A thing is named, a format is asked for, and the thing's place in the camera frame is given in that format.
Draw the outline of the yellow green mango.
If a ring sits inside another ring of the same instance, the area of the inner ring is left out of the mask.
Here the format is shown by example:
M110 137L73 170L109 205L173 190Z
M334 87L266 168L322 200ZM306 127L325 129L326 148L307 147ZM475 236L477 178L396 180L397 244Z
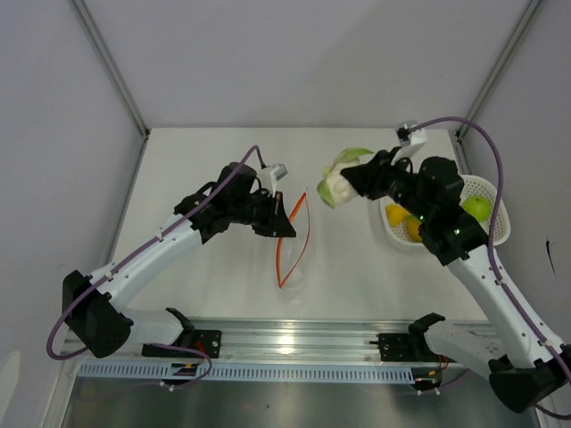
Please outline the yellow green mango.
M422 238L419 233L419 228L421 226L421 221L414 216L407 216L405 218L405 229L407 231L409 239L414 243L421 243Z

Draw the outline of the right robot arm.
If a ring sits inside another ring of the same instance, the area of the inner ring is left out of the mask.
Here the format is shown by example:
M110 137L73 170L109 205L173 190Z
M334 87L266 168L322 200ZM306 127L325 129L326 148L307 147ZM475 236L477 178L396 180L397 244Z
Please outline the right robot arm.
M489 341L444 317L429 314L410 325L409 353L442 355L487 379L500 402L522 413L570 380L570 348L526 303L497 261L493 241L460 205L464 180L456 164L425 159L418 172L378 152L365 164L342 169L358 195L391 197L420 221L427 250L468 289L497 334Z

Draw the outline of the white cauliflower with leaves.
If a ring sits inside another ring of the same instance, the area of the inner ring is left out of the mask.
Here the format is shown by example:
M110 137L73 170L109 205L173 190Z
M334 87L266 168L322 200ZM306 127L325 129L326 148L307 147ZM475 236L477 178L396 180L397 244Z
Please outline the white cauliflower with leaves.
M321 200L331 209L350 202L358 194L341 174L343 169L360 165L362 156L373 152L366 148L351 147L341 151L330 166L323 168L322 179L317 185Z

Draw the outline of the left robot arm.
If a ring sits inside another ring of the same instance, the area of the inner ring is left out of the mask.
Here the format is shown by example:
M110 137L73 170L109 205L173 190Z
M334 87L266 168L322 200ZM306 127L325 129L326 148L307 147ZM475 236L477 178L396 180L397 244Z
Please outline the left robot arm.
M250 226L259 236L294 238L277 182L283 164L255 170L231 162L215 182L177 204L147 243L122 262L89 275L78 271L62 283L64 322L97 358L107 358L126 344L140 344L146 357L185 356L198 343L190 319L174 308L134 310L129 303L164 268L202 248L232 224Z

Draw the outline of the clear zip top bag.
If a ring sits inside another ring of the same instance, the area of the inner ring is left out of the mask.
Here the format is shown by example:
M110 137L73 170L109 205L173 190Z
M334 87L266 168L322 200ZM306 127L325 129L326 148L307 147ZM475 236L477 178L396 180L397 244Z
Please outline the clear zip top bag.
M288 219L296 237L278 239L274 267L279 300L295 304L301 299L310 276L312 220L307 188L289 211Z

